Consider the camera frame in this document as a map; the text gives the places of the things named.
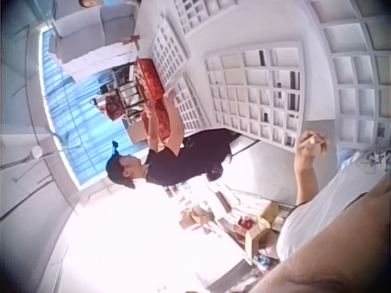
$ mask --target window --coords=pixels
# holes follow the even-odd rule
[[[40,77],[48,119],[56,134],[67,137],[67,147],[62,145],[60,149],[64,149],[63,158],[76,185],[83,188],[106,176],[112,140],[119,143],[123,154],[140,152],[147,144],[133,145],[121,120],[111,121],[90,104],[100,86],[112,81],[111,72],[76,83],[49,55],[51,32],[45,31],[41,37]]]

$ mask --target shelf compartment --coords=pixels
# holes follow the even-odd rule
[[[219,57],[212,57],[206,60],[206,68],[208,70],[222,69],[221,60]]]
[[[359,84],[373,84],[373,70],[369,56],[354,58],[356,65],[357,81]]]
[[[221,102],[221,112],[228,114],[228,102]]]
[[[265,51],[247,51],[243,53],[245,67],[263,67],[266,66]]]
[[[247,132],[248,123],[246,119],[240,119],[240,130]]]
[[[213,109],[215,112],[221,112],[221,104],[219,101],[213,101]]]
[[[228,91],[228,99],[230,101],[237,101],[237,94],[236,94],[236,88],[235,87],[229,87],[227,88]]]
[[[225,87],[219,87],[220,99],[227,99],[227,89]]]
[[[270,109],[261,108],[261,121],[270,123]]]
[[[334,59],[338,84],[353,84],[353,68],[349,57]]]
[[[206,9],[210,15],[217,14],[220,11],[219,4],[217,1],[205,1]]]
[[[297,131],[299,128],[299,116],[288,114],[287,129]]]
[[[238,117],[231,117],[231,123],[232,123],[232,127],[235,128],[235,129],[240,129],[239,128],[239,118]]]
[[[222,56],[221,62],[224,69],[240,68],[242,64],[242,56],[240,54]]]
[[[300,72],[288,70],[273,71],[273,86],[275,89],[300,90]]]
[[[219,84],[219,82],[217,81],[216,72],[209,72],[208,76],[209,76],[209,84],[211,85]]]
[[[353,142],[356,131],[356,121],[350,118],[343,118],[340,125],[340,140]]]
[[[240,69],[231,69],[224,72],[225,82],[228,85],[244,85],[243,71]]]
[[[284,110],[287,93],[273,92],[273,106]]]
[[[250,123],[250,133],[253,135],[253,136],[259,136],[259,124],[254,122],[254,121],[251,121]]]
[[[259,108],[255,105],[249,106],[249,115],[251,120],[258,121],[259,118]]]
[[[264,106],[270,105],[270,91],[260,90],[260,104]]]
[[[356,3],[362,17],[386,15],[388,13],[381,1],[356,0]]]
[[[246,102],[248,101],[248,92],[247,89],[244,87],[238,87],[236,88],[236,92],[238,93],[238,101],[240,102]]]
[[[271,63],[275,67],[299,68],[299,51],[296,48],[272,49]]]
[[[246,104],[239,104],[239,116],[247,118],[249,116],[249,110]]]
[[[300,95],[295,93],[289,93],[287,95],[288,110],[299,112],[300,111]]]
[[[282,111],[273,112],[273,125],[278,127],[283,127],[283,121],[285,119],[285,113]]]
[[[222,123],[228,127],[231,127],[231,118],[228,115],[224,115],[222,118]]]
[[[215,113],[214,119],[216,120],[216,123],[222,124],[222,115],[219,113]]]
[[[376,131],[376,144],[386,145],[390,139],[390,123],[379,122]]]
[[[379,98],[379,116],[384,118],[391,118],[390,89],[381,90]]]
[[[324,30],[332,53],[366,51],[364,34],[359,24],[333,26]]]
[[[390,62],[391,62],[391,57],[376,57],[376,64],[378,66],[378,74],[379,74],[379,83],[381,85],[391,85]]]
[[[370,143],[373,135],[374,121],[360,121],[358,143]]]
[[[340,90],[340,112],[341,114],[356,113],[356,93],[354,89]]]
[[[362,116],[374,116],[375,90],[359,90],[359,110]]]
[[[273,128],[272,140],[276,143],[282,143],[283,131],[282,129]]]
[[[264,139],[269,139],[269,132],[270,132],[270,128],[269,126],[267,125],[260,125],[261,126],[261,137],[264,138]]]
[[[311,5],[321,23],[356,18],[356,14],[348,0],[320,0],[312,2]]]
[[[294,148],[296,145],[296,136],[291,135],[290,133],[285,133],[285,146],[289,148]]]
[[[230,102],[230,114],[234,116],[238,115],[238,103]]]
[[[219,89],[216,87],[211,87],[210,88],[210,93],[212,95],[213,99],[219,99],[220,98],[220,93]]]
[[[260,100],[260,90],[255,88],[249,88],[249,103],[258,104]]]
[[[391,50],[390,27],[391,21],[387,18],[384,21],[367,23],[367,29],[374,50]]]
[[[248,85],[268,86],[268,71],[261,69],[246,70]]]

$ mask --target display shelf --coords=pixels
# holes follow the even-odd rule
[[[306,0],[318,27],[335,93],[335,141],[386,146],[390,135],[390,18],[380,1]]]
[[[183,33],[189,35],[228,9],[237,0],[174,0]]]
[[[305,105],[300,43],[249,45],[205,56],[214,123],[296,151]],[[221,83],[211,78],[224,75]]]
[[[172,88],[175,90],[175,104],[182,118],[185,136],[209,128],[209,121],[187,76],[182,75]],[[214,106],[221,111],[221,102],[214,101]]]
[[[152,57],[163,86],[167,89],[171,79],[184,67],[187,55],[171,28],[163,18],[152,44]]]

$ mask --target white floor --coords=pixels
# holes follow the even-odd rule
[[[70,231],[59,293],[202,293],[242,260],[214,234],[184,233],[157,186],[91,201]]]

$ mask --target cardboard box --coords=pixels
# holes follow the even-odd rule
[[[254,256],[258,254],[259,243],[260,241],[264,241],[263,238],[267,237],[268,234],[269,230],[261,230],[259,225],[254,225],[249,231],[247,231],[244,249],[249,259],[253,259]]]

